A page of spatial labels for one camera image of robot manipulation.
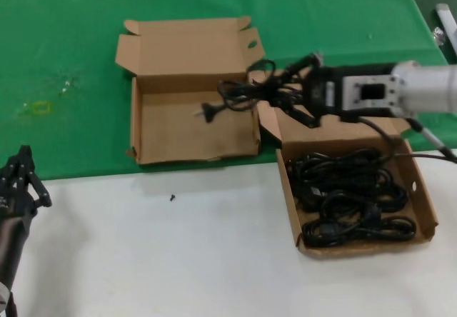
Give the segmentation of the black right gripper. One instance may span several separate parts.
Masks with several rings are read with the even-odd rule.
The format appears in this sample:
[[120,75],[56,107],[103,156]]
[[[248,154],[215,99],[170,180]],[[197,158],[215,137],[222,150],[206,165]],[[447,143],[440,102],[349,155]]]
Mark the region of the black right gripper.
[[322,55],[311,53],[284,69],[284,77],[290,79],[311,67],[303,80],[303,104],[288,109],[289,117],[310,129],[320,127],[325,115],[343,115],[344,66],[321,66],[322,63]]

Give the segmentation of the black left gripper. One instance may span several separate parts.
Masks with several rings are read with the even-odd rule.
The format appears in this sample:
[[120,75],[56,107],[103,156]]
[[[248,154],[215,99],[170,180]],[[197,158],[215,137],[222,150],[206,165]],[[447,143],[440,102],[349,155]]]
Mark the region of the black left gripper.
[[[1,178],[1,283],[14,282],[34,217],[34,204],[52,206],[49,192],[35,174],[30,146],[20,146],[9,168],[11,176]],[[28,192],[28,184],[38,195],[35,201]]]

